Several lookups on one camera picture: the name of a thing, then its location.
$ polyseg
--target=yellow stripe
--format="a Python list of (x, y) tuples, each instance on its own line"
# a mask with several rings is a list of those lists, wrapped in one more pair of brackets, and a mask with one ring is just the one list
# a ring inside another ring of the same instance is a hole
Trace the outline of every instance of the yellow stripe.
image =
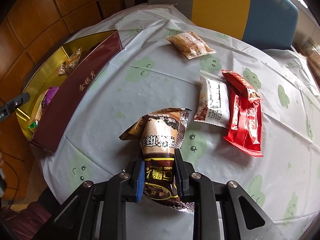
[(144, 161), (174, 161), (174, 158), (148, 158), (144, 159)]
[(250, 0), (193, 0), (193, 23), (242, 39)]

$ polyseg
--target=metal screw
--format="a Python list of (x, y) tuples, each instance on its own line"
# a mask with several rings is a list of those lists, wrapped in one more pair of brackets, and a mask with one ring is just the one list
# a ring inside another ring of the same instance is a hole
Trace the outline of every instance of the metal screw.
[(91, 187), (91, 186), (92, 186), (92, 182), (90, 180), (86, 180), (82, 182), (82, 187)]
[(236, 187), (238, 187), (238, 183), (236, 183), (235, 181), (229, 181), (228, 182), (228, 185), (229, 185), (229, 187), (233, 187), (233, 188), (236, 188)]
[(127, 178), (129, 178), (129, 173), (127, 173), (127, 172), (121, 172), (121, 173), (119, 174), (119, 177), (120, 177), (121, 179), (127, 179)]
[(199, 179), (199, 178), (201, 178), (201, 174), (198, 172), (194, 172), (191, 174), (191, 177), (193, 177), (194, 179)]

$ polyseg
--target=white tablecloth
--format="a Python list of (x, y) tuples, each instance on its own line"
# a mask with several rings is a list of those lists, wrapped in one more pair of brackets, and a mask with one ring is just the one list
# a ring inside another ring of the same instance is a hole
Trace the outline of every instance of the white tablecloth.
[[(241, 152), (223, 139), (227, 129), (195, 123), (191, 115), (183, 158), (213, 181), (236, 180), (288, 239), (298, 239), (320, 210), (320, 104), (303, 81), (257, 48), (195, 26), (173, 6), (136, 6), (72, 39), (113, 29), (119, 30), (124, 50), (86, 92), (57, 152), (37, 157), (58, 201), (83, 179), (105, 181), (126, 167), (139, 145), (118, 137), (141, 116), (166, 107), (187, 107), (194, 114), (200, 69), (218, 76), (220, 69), (229, 69), (243, 75), (264, 99), (264, 157)], [(165, 40), (178, 31), (194, 31), (217, 53), (188, 60)], [(153, 240), (192, 239), (192, 228), (192, 213), (146, 197), (127, 204), (129, 240), (147, 239), (151, 232)]]

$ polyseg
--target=triangular cutout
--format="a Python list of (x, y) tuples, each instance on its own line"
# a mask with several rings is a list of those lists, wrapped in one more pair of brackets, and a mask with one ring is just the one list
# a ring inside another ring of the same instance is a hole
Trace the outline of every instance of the triangular cutout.
[(254, 209), (254, 207), (246, 200), (244, 196), (239, 197), (239, 203), (243, 213), (246, 227), (251, 230), (258, 227), (263, 227), (265, 221)]

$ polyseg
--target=candy wrapper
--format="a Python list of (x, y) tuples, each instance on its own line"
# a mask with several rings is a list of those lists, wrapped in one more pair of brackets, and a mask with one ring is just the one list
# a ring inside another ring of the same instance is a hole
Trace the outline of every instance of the candy wrapper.
[(28, 121), (28, 128), (33, 129), (38, 126), (42, 115), (46, 111), (48, 105), (50, 104), (53, 96), (58, 91), (59, 87), (49, 87), (45, 92), (43, 92), (37, 99), (36, 104), (32, 110), (31, 117)]
[(229, 126), (229, 99), (225, 81), (221, 78), (200, 70), (200, 99), (194, 120), (218, 125)]
[(209, 48), (209, 46), (194, 32), (179, 33), (166, 37), (166, 40), (172, 43), (177, 50), (188, 59), (217, 53), (214, 49)]
[[(250, 87), (241, 87), (242, 81), (235, 81), (236, 75), (226, 75), (226, 79), (237, 84), (230, 86), (230, 127), (224, 138), (235, 147), (253, 157), (263, 157), (261, 153), (262, 116), (260, 97)], [(256, 96), (248, 97), (247, 91)]]
[(261, 100), (254, 90), (242, 76), (231, 70), (221, 70), (222, 75), (228, 80), (243, 96), (247, 96), (249, 101)]
[(166, 108), (139, 119), (121, 140), (140, 139), (145, 160), (144, 193), (154, 201), (188, 211), (180, 201), (174, 182), (174, 149), (180, 148), (191, 110)]
[(79, 63), (81, 52), (82, 52), (82, 47), (80, 47), (74, 53), (72, 53), (72, 55), (60, 65), (60, 68), (58, 69), (57, 74), (59, 76), (70, 75)]

